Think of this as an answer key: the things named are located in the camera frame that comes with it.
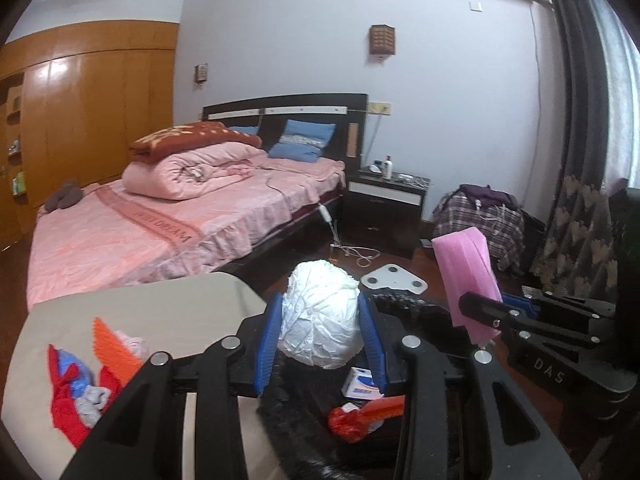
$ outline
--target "wooden wardrobe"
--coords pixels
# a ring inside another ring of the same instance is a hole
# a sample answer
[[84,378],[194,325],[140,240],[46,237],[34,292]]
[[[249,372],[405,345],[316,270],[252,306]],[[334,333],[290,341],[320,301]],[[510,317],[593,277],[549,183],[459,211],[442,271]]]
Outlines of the wooden wardrobe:
[[[177,32],[177,23],[87,22],[2,47],[0,241],[15,231],[14,216],[30,232],[37,209],[65,180],[117,179],[131,141],[172,125]],[[17,139],[20,152],[8,156]],[[7,201],[20,172],[26,192]]]

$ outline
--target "dark wood headboard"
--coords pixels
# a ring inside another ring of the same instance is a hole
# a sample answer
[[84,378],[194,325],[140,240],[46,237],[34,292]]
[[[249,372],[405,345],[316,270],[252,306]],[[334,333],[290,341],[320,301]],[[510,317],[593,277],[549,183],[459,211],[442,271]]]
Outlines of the dark wood headboard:
[[[353,173],[360,169],[368,101],[369,97],[366,94],[295,94],[260,97],[205,106],[202,109],[202,120],[207,121],[209,116],[217,114],[253,110],[247,115],[211,118],[211,120],[220,121],[226,126],[260,124],[258,135],[262,138],[262,148],[267,151],[280,139],[287,119],[310,123],[335,123],[334,136],[324,149],[322,156],[342,160],[345,163],[346,172]],[[340,110],[340,113],[331,113],[327,108],[323,108],[322,113],[308,113],[307,110],[286,110],[286,113],[280,113],[281,110],[278,110],[278,113],[270,114],[268,111],[268,108],[283,107],[335,107]]]

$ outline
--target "silver screw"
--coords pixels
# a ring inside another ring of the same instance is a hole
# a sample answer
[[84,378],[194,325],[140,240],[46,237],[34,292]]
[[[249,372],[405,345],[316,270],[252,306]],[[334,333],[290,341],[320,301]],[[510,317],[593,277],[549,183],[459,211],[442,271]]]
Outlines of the silver screw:
[[478,361],[480,364],[487,365],[491,362],[493,357],[486,350],[478,350],[474,354],[474,359]]
[[406,335],[402,338],[402,344],[407,348],[418,348],[420,346],[420,338],[415,335]]
[[151,356],[151,364],[153,366],[162,366],[169,362],[169,354],[167,352],[156,352]]
[[235,350],[240,346],[240,338],[234,335],[229,335],[222,340],[222,348],[227,350]]

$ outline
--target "crumpled white paper ball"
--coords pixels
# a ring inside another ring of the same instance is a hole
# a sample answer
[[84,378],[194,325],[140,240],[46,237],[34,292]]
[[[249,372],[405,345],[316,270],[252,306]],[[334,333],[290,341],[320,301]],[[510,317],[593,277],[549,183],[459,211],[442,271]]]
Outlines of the crumpled white paper ball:
[[358,294],[358,282],[333,264],[299,264],[282,298],[278,348],[310,366],[344,366],[362,349]]

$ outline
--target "beige surface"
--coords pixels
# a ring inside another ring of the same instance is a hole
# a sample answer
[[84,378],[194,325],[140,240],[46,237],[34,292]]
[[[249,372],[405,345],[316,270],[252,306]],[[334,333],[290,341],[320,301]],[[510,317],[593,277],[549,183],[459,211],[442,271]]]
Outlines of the beige surface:
[[[264,301],[237,278],[223,272],[149,285],[75,294],[40,303],[22,329],[9,368],[2,421],[42,480],[59,478],[74,448],[52,426],[47,345],[82,359],[97,374],[92,352],[92,320],[100,316],[113,330],[146,340],[152,352],[174,358],[200,353],[234,334],[241,320],[264,311]],[[252,480],[286,478],[277,465],[255,413],[255,399],[239,399],[242,440]],[[185,416],[183,478],[193,479],[195,396]]]

